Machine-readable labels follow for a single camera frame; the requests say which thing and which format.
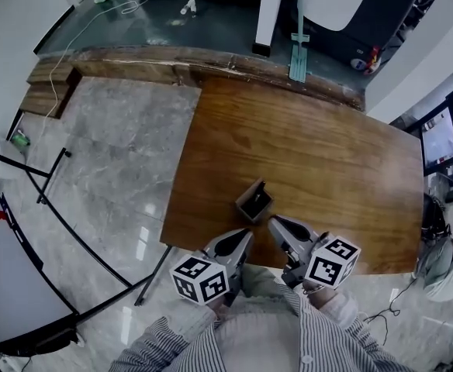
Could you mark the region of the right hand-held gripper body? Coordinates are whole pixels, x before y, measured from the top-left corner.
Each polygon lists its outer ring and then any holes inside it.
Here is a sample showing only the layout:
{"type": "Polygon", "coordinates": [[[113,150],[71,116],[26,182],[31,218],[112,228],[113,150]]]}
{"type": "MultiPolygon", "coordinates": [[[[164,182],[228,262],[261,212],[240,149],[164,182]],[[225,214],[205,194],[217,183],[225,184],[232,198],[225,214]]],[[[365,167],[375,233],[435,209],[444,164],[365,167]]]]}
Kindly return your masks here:
{"type": "Polygon", "coordinates": [[[282,280],[290,288],[304,281],[336,289],[352,273],[361,248],[342,236],[323,233],[304,245],[289,247],[282,280]]]}

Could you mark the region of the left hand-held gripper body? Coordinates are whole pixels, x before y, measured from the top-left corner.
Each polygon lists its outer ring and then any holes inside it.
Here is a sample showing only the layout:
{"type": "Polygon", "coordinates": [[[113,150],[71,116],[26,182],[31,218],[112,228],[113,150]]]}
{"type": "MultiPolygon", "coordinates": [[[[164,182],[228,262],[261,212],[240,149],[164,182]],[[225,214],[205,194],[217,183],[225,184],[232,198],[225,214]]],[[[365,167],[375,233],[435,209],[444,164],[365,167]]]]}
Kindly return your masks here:
{"type": "Polygon", "coordinates": [[[184,255],[171,269],[175,290],[182,298],[196,305],[208,305],[223,298],[230,307],[240,291],[240,273],[244,263],[234,272],[208,257],[202,250],[184,255]]]}

